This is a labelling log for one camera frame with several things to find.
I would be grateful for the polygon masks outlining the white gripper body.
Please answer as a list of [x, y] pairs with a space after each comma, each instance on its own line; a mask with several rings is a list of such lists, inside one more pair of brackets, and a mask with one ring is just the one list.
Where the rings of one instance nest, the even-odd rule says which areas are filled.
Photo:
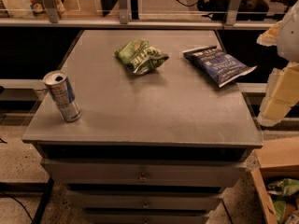
[[299, 62], [299, 1], [281, 21], [277, 38], [278, 55], [290, 62]]

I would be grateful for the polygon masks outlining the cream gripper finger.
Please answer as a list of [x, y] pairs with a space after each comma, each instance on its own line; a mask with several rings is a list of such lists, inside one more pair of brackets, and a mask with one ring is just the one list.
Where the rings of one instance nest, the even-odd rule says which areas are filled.
[[280, 123], [299, 102], [299, 63], [289, 62], [282, 70], [270, 74], [265, 97], [260, 106], [258, 122], [265, 127]]
[[278, 33], [281, 27], [282, 21], [276, 22], [268, 30], [258, 36], [256, 42], [259, 45], [270, 47], [275, 46], [278, 43]]

